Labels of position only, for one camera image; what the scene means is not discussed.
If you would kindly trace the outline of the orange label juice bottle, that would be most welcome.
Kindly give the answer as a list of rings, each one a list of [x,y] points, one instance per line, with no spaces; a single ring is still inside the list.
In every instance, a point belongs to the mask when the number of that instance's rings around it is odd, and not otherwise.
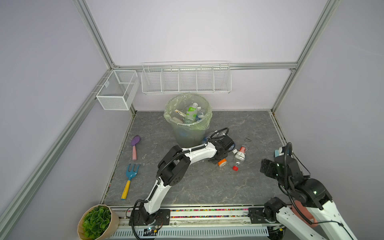
[[[218,166],[219,166],[219,168],[223,168],[223,167],[225,167],[227,164],[228,164],[227,159],[223,159],[223,160],[221,160],[221,161],[218,162]]]

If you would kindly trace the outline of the red label bottle red cap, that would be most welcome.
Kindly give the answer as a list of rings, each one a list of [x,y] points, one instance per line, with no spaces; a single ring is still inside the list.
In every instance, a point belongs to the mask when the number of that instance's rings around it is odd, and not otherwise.
[[[241,146],[241,148],[235,153],[234,160],[235,164],[233,166],[234,171],[238,171],[240,165],[242,165],[246,159],[246,150],[247,148],[245,146]]]

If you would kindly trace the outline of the crushed blue label bottle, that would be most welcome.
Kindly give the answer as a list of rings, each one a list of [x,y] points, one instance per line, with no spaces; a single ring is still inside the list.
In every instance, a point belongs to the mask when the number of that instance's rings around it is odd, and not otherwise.
[[[206,116],[206,110],[200,109],[198,111],[198,114],[197,114],[197,120],[200,121],[200,120],[204,119],[205,116]]]

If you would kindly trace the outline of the clear square bottle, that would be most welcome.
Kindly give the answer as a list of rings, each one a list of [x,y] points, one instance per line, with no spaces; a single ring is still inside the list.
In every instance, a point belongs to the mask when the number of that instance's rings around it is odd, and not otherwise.
[[[174,110],[174,112],[176,113],[176,114],[178,114],[181,118],[185,118],[186,117],[186,114],[185,113],[183,113],[183,112],[181,112],[181,111],[179,111],[179,110]]]

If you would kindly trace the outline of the green label bottle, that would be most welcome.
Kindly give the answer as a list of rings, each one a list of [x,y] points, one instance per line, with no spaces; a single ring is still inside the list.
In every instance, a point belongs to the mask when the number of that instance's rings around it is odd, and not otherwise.
[[[188,107],[186,117],[184,119],[185,124],[193,124],[196,121],[198,113],[198,104],[193,103],[191,106]]]

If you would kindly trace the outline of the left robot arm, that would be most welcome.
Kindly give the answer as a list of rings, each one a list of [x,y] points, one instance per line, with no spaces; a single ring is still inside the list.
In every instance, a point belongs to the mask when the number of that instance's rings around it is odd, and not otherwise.
[[[203,160],[220,162],[235,148],[235,142],[227,135],[212,137],[206,143],[191,147],[172,147],[158,164],[155,184],[145,200],[138,200],[130,216],[131,225],[146,226],[153,224],[157,217],[166,217],[169,211],[161,210],[162,202],[171,187],[185,176],[190,165]]]

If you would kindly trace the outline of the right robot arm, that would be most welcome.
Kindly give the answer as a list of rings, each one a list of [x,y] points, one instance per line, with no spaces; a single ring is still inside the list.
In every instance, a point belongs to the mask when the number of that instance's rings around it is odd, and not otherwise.
[[[265,203],[264,218],[278,222],[301,240],[322,240],[313,225],[320,225],[329,240],[355,240],[356,236],[341,216],[325,186],[305,176],[296,159],[280,155],[261,162],[261,173],[278,181],[291,201],[289,207],[279,198]]]

